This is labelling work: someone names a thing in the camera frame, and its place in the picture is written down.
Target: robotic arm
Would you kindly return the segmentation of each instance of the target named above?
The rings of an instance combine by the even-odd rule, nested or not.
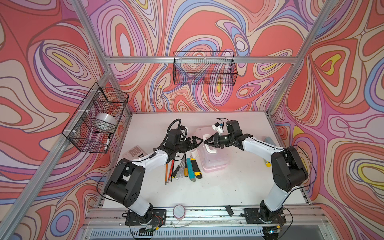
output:
[[[283,203],[292,192],[292,189],[301,185],[308,173],[296,149],[282,148],[252,138],[250,134],[243,134],[236,120],[226,122],[227,135],[216,133],[204,141],[204,144],[215,148],[235,146],[243,151],[252,152],[272,165],[272,174],[275,184],[268,196],[261,201],[258,217],[264,223],[276,219],[276,215],[283,208]]]
[[[177,121],[178,127],[170,129]],[[152,205],[140,196],[145,173],[167,164],[175,158],[176,153],[190,151],[203,142],[196,136],[192,136],[192,139],[187,137],[187,129],[180,124],[180,119],[171,123],[166,137],[153,153],[132,161],[121,159],[105,185],[104,194],[135,212],[136,219],[141,223],[148,223],[152,218]],[[124,180],[123,176],[129,176],[129,180]]]

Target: red pencil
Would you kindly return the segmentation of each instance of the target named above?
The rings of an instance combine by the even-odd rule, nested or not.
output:
[[[172,175],[172,169],[173,169],[173,164],[175,163],[175,160],[173,159],[172,160],[172,164],[170,165],[170,170],[169,170],[169,177],[168,177],[168,182],[170,181],[170,178],[171,178],[171,175]]]

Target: black and yellow utility knife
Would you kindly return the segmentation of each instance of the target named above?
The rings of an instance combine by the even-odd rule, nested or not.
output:
[[[193,172],[195,173],[196,178],[197,179],[203,178],[203,175],[201,174],[199,166],[197,165],[196,159],[192,158],[192,156],[191,156],[191,163],[192,163],[192,169],[193,169]]]

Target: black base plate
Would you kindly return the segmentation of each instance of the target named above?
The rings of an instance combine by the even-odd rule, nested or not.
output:
[[[163,219],[163,222],[162,223],[159,222],[160,220],[157,217],[152,216],[152,219],[148,223],[148,225],[157,226],[157,225],[159,225],[159,223],[161,225],[164,225],[166,223],[166,216],[167,216],[167,210],[166,209],[153,209],[152,215],[157,215],[157,216],[161,217]],[[136,213],[129,212],[127,218],[125,219],[125,225],[126,226],[145,226],[145,225],[141,224],[139,221],[137,221],[136,216],[137,216]]]
[[[259,211],[259,208],[254,209],[244,209],[244,214],[246,215],[245,219],[247,224],[262,224],[263,222],[259,219],[259,217],[252,217]],[[281,209],[279,213],[276,215],[276,220],[273,220],[271,223],[277,224],[285,224],[287,220],[284,217],[283,210]]]

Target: teal utility knife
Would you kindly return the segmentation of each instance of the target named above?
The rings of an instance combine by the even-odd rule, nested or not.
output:
[[[192,162],[190,158],[187,158],[187,167],[188,167],[189,179],[193,182],[196,182],[196,177],[195,177],[195,173],[193,172]]]

